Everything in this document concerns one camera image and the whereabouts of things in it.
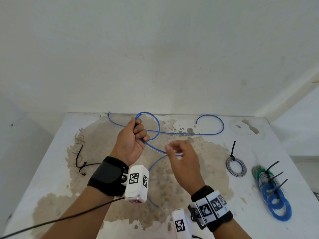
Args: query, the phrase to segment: white table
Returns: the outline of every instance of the white table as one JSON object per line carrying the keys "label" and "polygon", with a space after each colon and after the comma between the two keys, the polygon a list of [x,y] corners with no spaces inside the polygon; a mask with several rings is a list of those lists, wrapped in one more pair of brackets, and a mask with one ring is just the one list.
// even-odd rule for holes
{"label": "white table", "polygon": [[[120,124],[126,124],[129,117],[111,114],[111,118]],[[165,131],[187,132],[187,129],[191,128],[195,133],[214,133],[221,129],[221,123],[212,117],[202,117],[195,125],[197,117],[157,116],[162,130]],[[266,119],[221,119],[225,129],[219,135],[161,134],[152,144],[163,150],[164,145],[171,140],[189,139],[199,154],[205,182],[224,195],[234,218],[252,238],[319,238],[319,202],[290,157],[281,148]],[[157,129],[152,118],[144,117],[142,120],[146,128]],[[80,175],[75,168],[76,153],[81,147],[79,144],[74,145],[75,134],[79,134],[81,128],[84,128],[81,133],[84,134],[85,145],[79,164],[83,161],[101,162],[110,153],[117,133],[121,130],[121,127],[112,124],[104,113],[68,114],[8,224],[5,235],[34,223],[57,218],[85,187],[96,165],[83,169],[82,172],[86,172],[86,176]],[[225,168],[225,160],[229,157],[235,140],[234,155],[245,162],[248,170],[242,178],[234,177]],[[160,153],[146,148],[138,163],[150,167],[161,156]],[[280,182],[289,179],[283,190],[292,206],[293,216],[287,222],[277,221],[269,213],[251,174],[254,165],[268,167],[277,160],[280,163],[271,171],[274,174],[284,171],[278,177]],[[150,171],[148,195],[160,208],[155,208],[149,202],[142,205],[132,205],[124,200],[115,202],[110,207],[98,238],[176,238],[175,225],[170,221],[170,214],[179,207],[186,208],[190,197],[178,186],[167,158],[159,161]],[[195,223],[193,227],[196,235],[213,238],[208,229],[201,231]],[[31,230],[13,238],[38,238],[47,228]]]}

